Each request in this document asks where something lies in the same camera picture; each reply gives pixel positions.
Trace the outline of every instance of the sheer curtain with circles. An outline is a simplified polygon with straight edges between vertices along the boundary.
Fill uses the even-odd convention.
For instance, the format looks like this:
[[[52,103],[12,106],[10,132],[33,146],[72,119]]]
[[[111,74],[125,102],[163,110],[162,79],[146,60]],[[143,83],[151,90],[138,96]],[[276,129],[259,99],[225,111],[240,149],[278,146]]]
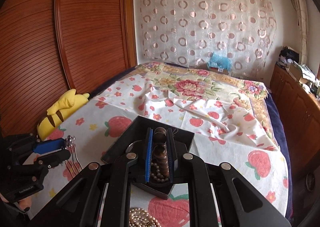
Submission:
[[[263,79],[276,32],[270,1],[140,0],[136,8],[139,55],[199,67],[215,53],[233,76]]]

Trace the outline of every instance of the black box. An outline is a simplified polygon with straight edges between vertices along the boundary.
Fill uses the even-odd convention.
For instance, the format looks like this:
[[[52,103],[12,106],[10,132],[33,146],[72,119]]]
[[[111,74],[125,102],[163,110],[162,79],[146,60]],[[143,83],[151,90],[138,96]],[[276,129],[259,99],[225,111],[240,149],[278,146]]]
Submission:
[[[145,141],[148,128],[152,128],[153,131],[163,127],[166,130],[172,129],[172,132],[176,129],[173,126],[157,122],[155,120],[148,119],[146,117],[138,116],[127,128],[127,130],[113,143],[113,145],[107,150],[105,155],[102,156],[101,160],[106,164],[113,163],[118,157],[125,153],[126,148],[134,141],[143,140]],[[182,142],[186,145],[187,150],[190,150],[194,133],[178,129],[177,133],[174,134],[174,140]],[[147,184],[134,184],[137,187],[145,190],[155,196],[162,199],[168,199],[173,189],[173,184],[163,185],[163,187]]]

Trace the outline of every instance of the slatted wood panel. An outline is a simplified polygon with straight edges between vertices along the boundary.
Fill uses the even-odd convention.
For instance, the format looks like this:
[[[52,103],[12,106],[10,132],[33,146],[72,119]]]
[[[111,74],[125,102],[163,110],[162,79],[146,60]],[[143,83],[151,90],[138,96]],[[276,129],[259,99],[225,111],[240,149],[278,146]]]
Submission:
[[[78,92],[91,92],[128,67],[122,1],[55,0],[60,53]]]
[[[35,132],[46,109],[68,90],[53,0],[6,0],[0,9],[0,113],[4,135]]]

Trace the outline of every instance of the cabinet door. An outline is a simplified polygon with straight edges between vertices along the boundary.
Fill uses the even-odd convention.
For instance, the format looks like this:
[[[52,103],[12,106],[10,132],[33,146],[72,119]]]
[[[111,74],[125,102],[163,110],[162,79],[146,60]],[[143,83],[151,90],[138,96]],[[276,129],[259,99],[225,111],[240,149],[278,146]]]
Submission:
[[[291,107],[289,106],[287,111],[286,120],[282,121],[289,152],[291,152],[291,149],[300,140],[301,133],[304,130],[308,109],[304,94],[307,96],[306,93],[300,93],[299,91],[297,95],[294,96],[292,105]]]
[[[286,122],[289,109],[292,105],[292,102],[295,99],[296,95],[296,88],[297,83],[289,79],[287,80],[287,76],[284,76],[283,83],[281,85],[281,89],[278,90],[278,96],[277,96],[277,108],[279,111],[280,119],[284,123]]]
[[[318,113],[319,111],[313,110],[309,112]],[[290,150],[292,175],[295,178],[300,178],[306,173],[312,172],[320,165],[320,157],[314,158],[319,150],[320,118],[318,114],[308,114],[301,137]]]
[[[276,104],[279,96],[279,90],[280,90],[280,85],[282,83],[283,74],[284,74],[283,71],[281,71],[279,67],[275,66],[275,69],[273,71],[273,75],[270,81],[270,89],[272,91],[272,98]]]

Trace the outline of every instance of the floral blanket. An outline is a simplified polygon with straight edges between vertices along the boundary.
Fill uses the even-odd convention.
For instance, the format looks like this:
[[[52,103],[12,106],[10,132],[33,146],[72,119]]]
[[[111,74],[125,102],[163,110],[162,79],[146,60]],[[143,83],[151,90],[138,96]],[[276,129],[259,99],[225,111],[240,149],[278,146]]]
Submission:
[[[86,166],[100,161],[132,120],[138,115],[146,116],[194,132],[191,153],[207,163],[231,163],[284,215],[288,169],[273,138],[266,96],[266,88],[260,82],[147,63],[90,100],[48,139],[74,135],[79,160]],[[28,162],[37,156],[31,155]],[[70,171],[75,174],[64,164],[49,171],[44,190],[33,195],[31,216],[72,179]],[[176,185],[168,200],[133,186],[131,206],[148,210],[161,226],[189,226],[185,184]]]

